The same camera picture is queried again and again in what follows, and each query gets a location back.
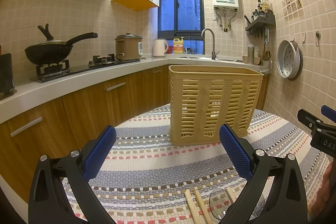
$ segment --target drawer handle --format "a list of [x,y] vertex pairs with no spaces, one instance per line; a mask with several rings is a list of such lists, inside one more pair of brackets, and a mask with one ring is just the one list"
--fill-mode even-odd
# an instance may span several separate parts
[[24,130],[30,128],[30,127],[32,127],[33,125],[37,124],[38,122],[41,122],[42,120],[43,120],[42,117],[39,117],[39,118],[37,118],[37,119],[35,119],[35,120],[29,122],[28,124],[25,124],[23,127],[20,127],[20,128],[18,128],[17,130],[14,130],[14,131],[10,134],[10,136],[11,136],[11,137],[14,137],[15,135],[21,133],[22,131],[24,131]]
[[106,91],[114,90],[114,89],[116,89],[116,88],[118,88],[118,87],[120,87],[120,86],[122,86],[122,85],[126,85],[126,82],[123,82],[123,83],[121,83],[121,84],[119,84],[119,85],[114,85],[114,86],[112,86],[112,87],[106,89]]

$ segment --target screw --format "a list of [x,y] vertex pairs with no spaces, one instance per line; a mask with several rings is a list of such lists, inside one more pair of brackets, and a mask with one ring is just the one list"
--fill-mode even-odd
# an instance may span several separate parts
[[294,156],[293,154],[288,154],[288,158],[289,158],[290,160],[295,160],[295,156]]
[[74,150],[70,153],[71,157],[75,158],[79,155],[79,151],[78,150]]
[[265,152],[261,149],[257,149],[256,152],[255,152],[258,156],[263,156],[265,155]]
[[40,157],[40,161],[45,161],[47,158],[48,158],[47,155],[42,155],[42,156]]

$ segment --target window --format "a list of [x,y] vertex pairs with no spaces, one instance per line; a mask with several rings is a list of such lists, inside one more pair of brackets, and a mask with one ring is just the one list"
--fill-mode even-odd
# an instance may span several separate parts
[[158,38],[168,40],[172,46],[174,38],[184,37],[184,48],[204,54],[203,29],[203,0],[160,0]]

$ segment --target kettle handle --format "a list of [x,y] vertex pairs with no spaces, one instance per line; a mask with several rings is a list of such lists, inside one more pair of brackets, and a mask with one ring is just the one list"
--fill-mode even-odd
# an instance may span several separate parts
[[169,49],[169,44],[168,44],[168,41],[166,39],[164,39],[164,44],[167,45],[167,48],[165,49],[165,53],[166,53]]

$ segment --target striped woven tablecloth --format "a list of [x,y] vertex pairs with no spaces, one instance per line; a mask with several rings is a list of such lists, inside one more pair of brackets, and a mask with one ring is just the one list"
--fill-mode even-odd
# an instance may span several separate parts
[[[118,224],[194,223],[184,191],[198,189],[209,207],[216,188],[230,186],[236,196],[246,180],[238,176],[220,143],[174,146],[169,141],[170,106],[159,107],[122,123],[117,140],[97,177],[89,184]],[[310,146],[310,136],[285,119],[255,110],[246,139],[269,155],[296,155],[307,194],[308,207],[329,164],[326,155]],[[263,195],[268,196],[273,178]],[[63,180],[75,214],[85,219],[67,179]],[[195,201],[200,220],[202,211]],[[212,214],[213,223],[218,223]]]

